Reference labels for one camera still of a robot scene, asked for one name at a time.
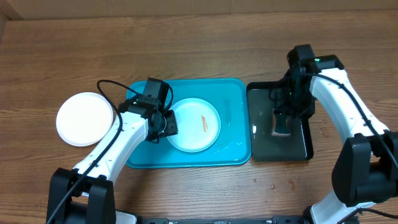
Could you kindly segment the sponge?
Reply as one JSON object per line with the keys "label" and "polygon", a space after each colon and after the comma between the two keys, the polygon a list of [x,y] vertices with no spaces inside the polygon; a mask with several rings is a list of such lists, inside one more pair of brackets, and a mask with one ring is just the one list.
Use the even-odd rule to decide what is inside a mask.
{"label": "sponge", "polygon": [[290,136],[289,118],[284,114],[273,114],[272,132],[273,136]]}

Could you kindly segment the light blue plate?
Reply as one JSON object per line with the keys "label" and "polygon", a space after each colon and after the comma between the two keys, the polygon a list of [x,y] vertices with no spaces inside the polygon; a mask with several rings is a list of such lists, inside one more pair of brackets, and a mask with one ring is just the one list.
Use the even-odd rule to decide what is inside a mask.
{"label": "light blue plate", "polygon": [[175,113],[178,133],[167,139],[183,152],[200,152],[217,140],[221,131],[221,119],[213,105],[199,98],[186,98],[176,102],[171,109]]}

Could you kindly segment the white plate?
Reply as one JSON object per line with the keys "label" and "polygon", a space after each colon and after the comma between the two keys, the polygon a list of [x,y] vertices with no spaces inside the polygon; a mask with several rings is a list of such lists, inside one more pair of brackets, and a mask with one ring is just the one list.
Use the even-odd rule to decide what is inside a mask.
{"label": "white plate", "polygon": [[58,135],[67,144],[85,147],[104,137],[113,118],[113,109],[103,96],[83,92],[71,96],[63,103],[55,125]]}

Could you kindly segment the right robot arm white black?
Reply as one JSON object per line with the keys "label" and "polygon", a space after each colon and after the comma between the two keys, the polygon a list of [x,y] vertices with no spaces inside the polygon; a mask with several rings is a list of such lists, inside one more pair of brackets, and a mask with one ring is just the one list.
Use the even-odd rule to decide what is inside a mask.
{"label": "right robot arm white black", "polygon": [[337,56],[289,56],[274,103],[272,133],[288,136],[288,122],[313,114],[319,101],[343,148],[332,171],[332,191],[307,208],[302,223],[346,223],[373,205],[397,196],[397,133],[380,122],[349,82]]}

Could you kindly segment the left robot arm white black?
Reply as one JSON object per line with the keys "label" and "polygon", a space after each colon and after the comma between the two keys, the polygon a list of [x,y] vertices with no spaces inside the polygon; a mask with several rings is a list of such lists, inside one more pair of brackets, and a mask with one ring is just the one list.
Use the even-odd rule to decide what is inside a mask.
{"label": "left robot arm white black", "polygon": [[116,209],[114,183],[135,148],[177,134],[174,111],[153,111],[144,118],[120,113],[90,154],[72,170],[58,168],[50,179],[47,223],[129,223],[134,214]]}

